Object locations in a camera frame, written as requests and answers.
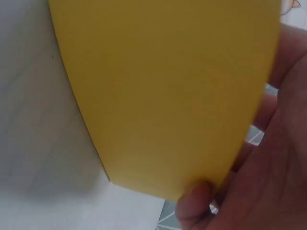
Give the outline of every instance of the hand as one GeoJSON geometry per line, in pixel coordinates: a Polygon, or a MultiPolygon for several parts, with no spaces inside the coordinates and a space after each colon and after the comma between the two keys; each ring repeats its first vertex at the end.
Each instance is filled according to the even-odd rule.
{"type": "Polygon", "coordinates": [[[307,31],[282,26],[268,83],[279,93],[264,95],[255,117],[262,142],[243,145],[214,197],[203,182],[178,201],[183,230],[307,229],[307,31]]]}

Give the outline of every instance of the white surface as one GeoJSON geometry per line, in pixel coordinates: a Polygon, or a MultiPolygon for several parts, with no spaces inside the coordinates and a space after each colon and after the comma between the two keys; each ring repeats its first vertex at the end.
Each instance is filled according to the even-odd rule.
{"type": "Polygon", "coordinates": [[[291,9],[281,20],[285,24],[307,30],[307,0],[298,1],[302,6],[291,9]]]}
{"type": "Polygon", "coordinates": [[[0,0],[0,229],[153,230],[164,201],[111,184],[46,0],[0,0]]]}

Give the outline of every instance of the yellow paper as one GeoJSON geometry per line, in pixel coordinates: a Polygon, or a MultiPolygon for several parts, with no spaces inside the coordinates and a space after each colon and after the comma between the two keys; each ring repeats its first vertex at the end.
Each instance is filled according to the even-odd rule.
{"type": "Polygon", "coordinates": [[[280,1],[50,0],[50,9],[110,179],[170,200],[198,179],[220,185],[270,72],[280,1]]]}

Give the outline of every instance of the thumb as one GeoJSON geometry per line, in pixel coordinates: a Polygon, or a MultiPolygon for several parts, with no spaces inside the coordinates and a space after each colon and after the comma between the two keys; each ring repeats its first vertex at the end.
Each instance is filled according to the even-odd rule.
{"type": "Polygon", "coordinates": [[[208,183],[201,182],[177,202],[176,217],[183,230],[204,230],[213,217],[209,204],[212,199],[208,183]]]}

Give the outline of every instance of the finger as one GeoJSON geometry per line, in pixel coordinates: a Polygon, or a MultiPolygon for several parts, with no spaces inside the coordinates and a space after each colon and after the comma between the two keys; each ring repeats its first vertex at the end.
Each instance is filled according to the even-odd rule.
{"type": "Polygon", "coordinates": [[[229,190],[229,187],[231,186],[234,178],[236,176],[236,173],[233,171],[230,171],[226,177],[226,179],[223,181],[221,187],[219,188],[218,192],[216,193],[216,195],[214,196],[213,200],[214,200],[214,206],[217,208],[220,208],[220,206],[222,205],[227,192],[229,190]]]}
{"type": "Polygon", "coordinates": [[[210,219],[211,193],[208,183],[202,182],[178,200],[176,217],[183,230],[191,230],[198,222],[210,219]]]}
{"type": "Polygon", "coordinates": [[[276,110],[277,96],[265,93],[261,100],[253,125],[264,132],[276,110]]]}
{"type": "Polygon", "coordinates": [[[293,65],[307,53],[307,32],[301,29],[281,26],[277,53],[269,84],[279,89],[284,77],[293,65]]]}
{"type": "Polygon", "coordinates": [[[251,143],[244,142],[231,170],[234,172],[238,172],[248,158],[248,156],[250,155],[250,153],[255,149],[255,147],[256,146],[251,143]]]}

